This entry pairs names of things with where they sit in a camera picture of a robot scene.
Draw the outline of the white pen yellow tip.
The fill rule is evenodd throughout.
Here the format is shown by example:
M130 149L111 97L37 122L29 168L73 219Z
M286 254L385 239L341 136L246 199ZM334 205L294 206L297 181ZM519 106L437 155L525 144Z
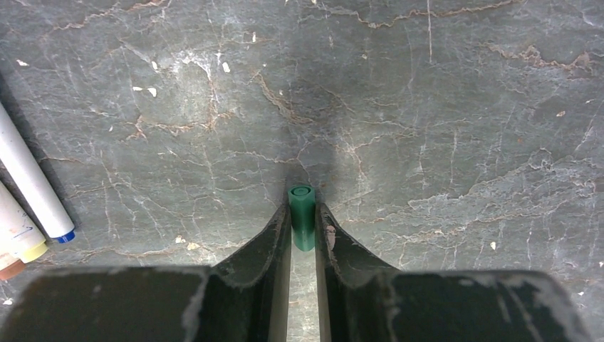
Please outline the white pen yellow tip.
M1 246L23 263L48 251L46 238L13 195L1 183Z

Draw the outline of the green pen cap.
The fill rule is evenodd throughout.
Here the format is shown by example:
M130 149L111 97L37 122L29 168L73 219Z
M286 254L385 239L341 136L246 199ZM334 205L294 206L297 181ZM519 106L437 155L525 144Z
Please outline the green pen cap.
M315 246L315 190L308 185L296 185L288 191L291 211L293 242L302 252L309 252Z

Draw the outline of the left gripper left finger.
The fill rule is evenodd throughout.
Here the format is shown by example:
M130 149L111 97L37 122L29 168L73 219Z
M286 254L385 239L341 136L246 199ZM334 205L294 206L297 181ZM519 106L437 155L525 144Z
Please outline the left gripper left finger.
M51 269L24 290L3 341L285 341L291 213L214 266Z

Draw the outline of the white pen blue end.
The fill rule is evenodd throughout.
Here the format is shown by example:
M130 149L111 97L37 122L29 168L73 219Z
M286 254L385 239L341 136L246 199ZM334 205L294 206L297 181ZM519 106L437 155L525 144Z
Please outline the white pen blue end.
M5 108L1 108L1 161L47 235L61 244L75 239L74 222Z

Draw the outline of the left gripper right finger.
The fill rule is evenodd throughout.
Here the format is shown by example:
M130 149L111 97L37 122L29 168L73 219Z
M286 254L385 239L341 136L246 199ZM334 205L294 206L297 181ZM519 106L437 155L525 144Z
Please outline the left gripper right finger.
M568 294L538 271L401 271L315 213L322 341L589 341Z

